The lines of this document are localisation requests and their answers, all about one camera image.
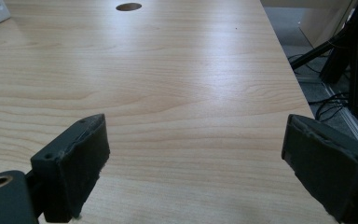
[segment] wood grain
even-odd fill
[[[0,172],[104,113],[78,223],[333,221],[281,159],[287,116],[311,113],[259,1],[6,3]]]

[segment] black tripod leg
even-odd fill
[[[351,84],[349,109],[358,118],[358,38],[351,48]]]
[[[349,57],[347,49],[333,49],[321,71],[321,80],[325,83],[336,83],[348,67]]]
[[[326,53],[328,50],[332,48],[333,46],[328,41],[324,42],[316,49],[312,49],[308,53],[292,61],[290,65],[292,66],[292,69],[295,70],[298,67],[304,65],[305,63],[308,63],[309,61],[315,59],[316,57],[321,56],[322,54]]]

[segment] light wood surface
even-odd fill
[[[259,1],[6,3],[0,172],[106,115],[76,223],[333,222],[281,159],[287,116],[311,113]]]

